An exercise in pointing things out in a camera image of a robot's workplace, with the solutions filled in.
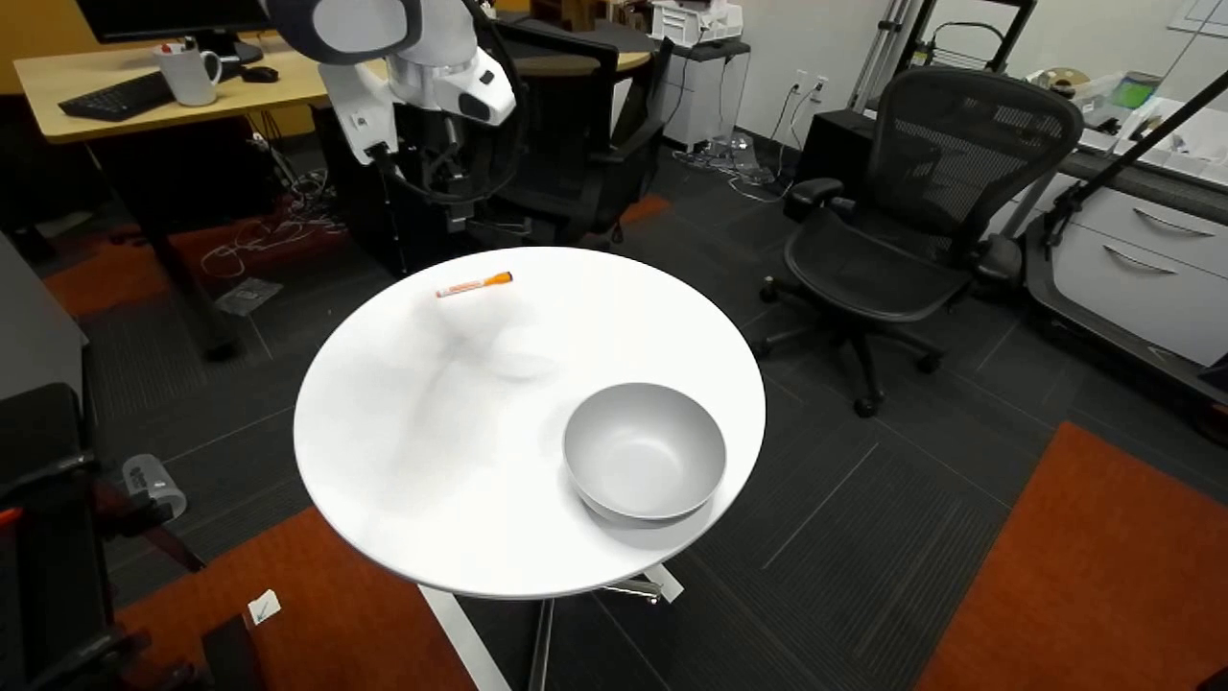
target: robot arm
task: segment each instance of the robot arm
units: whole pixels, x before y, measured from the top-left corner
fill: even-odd
[[[359,165],[399,148],[397,105],[482,128],[514,111],[504,66],[476,47],[467,0],[265,0],[265,13],[320,60]]]

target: orange object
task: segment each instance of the orange object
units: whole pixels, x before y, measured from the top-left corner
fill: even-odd
[[[481,290],[481,289],[494,289],[494,285],[512,285],[512,279],[514,279],[512,273],[494,273],[494,275],[482,275],[482,279],[449,285],[449,289],[440,289],[432,296],[446,301],[446,296]]]

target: silver bowl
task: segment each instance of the silver bowl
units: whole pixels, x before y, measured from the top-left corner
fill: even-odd
[[[719,491],[727,439],[714,415],[675,389],[613,383],[572,412],[565,459],[585,504],[659,522]]]

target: gray carpet floor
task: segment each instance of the gray carpet floor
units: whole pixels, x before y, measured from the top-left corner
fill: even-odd
[[[682,157],[659,162],[651,192],[669,210],[633,228],[622,253],[690,279],[745,335],[807,319],[756,301],[792,234],[780,205]],[[306,507],[288,432],[298,376],[386,285],[359,251],[267,279],[285,290],[234,319],[241,354],[224,363],[194,354],[175,301],[84,322],[104,459],[159,452],[192,500],[173,530],[202,558]],[[962,301],[926,335],[948,345],[943,368],[917,376],[887,351],[879,418],[851,415],[851,358],[821,336],[765,362],[761,470],[720,525],[670,562],[686,595],[559,603],[553,687],[910,687],[1064,418],[1228,504],[1228,449],[1025,301]],[[141,541],[106,544],[106,562],[119,603],[180,575]],[[535,606],[466,610],[521,683]]]

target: cabinet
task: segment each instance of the cabinet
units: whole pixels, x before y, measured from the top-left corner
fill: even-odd
[[[659,97],[665,139],[690,155],[719,136],[732,136],[747,66],[752,47],[737,40],[675,49]]]
[[[1202,368],[1228,358],[1228,228],[1101,189],[1052,251],[1054,289]]]
[[[84,392],[84,335],[0,234],[0,398],[68,383]]]

